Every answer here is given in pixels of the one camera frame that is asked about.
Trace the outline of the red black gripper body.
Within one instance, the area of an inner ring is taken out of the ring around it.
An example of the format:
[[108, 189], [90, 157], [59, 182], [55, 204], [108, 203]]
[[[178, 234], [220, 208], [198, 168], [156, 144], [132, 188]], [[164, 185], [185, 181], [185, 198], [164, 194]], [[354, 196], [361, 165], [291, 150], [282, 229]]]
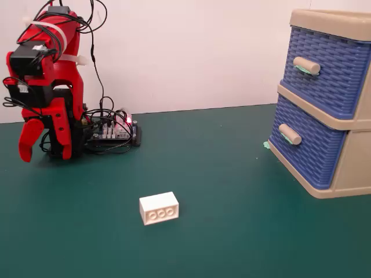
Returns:
[[31, 112], [36, 112], [37, 115], [45, 115], [46, 113], [37, 109], [43, 110], [48, 107], [54, 98], [63, 98], [67, 116], [72, 118], [72, 87], [66, 85], [66, 88], [47, 86], [30, 86], [25, 81], [8, 76], [3, 79], [3, 85], [9, 91], [9, 97], [4, 97], [4, 107], [21, 107]]

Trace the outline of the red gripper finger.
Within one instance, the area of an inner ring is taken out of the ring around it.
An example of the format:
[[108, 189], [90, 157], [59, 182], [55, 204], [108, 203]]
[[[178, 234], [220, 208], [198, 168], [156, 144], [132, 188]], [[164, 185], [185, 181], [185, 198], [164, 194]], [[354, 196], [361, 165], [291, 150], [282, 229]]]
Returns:
[[24, 123], [19, 138], [19, 155], [24, 162], [30, 162], [32, 147], [44, 130], [40, 119], [32, 118]]
[[70, 159], [72, 155], [71, 130], [66, 110], [65, 100], [62, 97], [54, 98], [43, 113], [50, 116], [50, 150], [52, 154]]

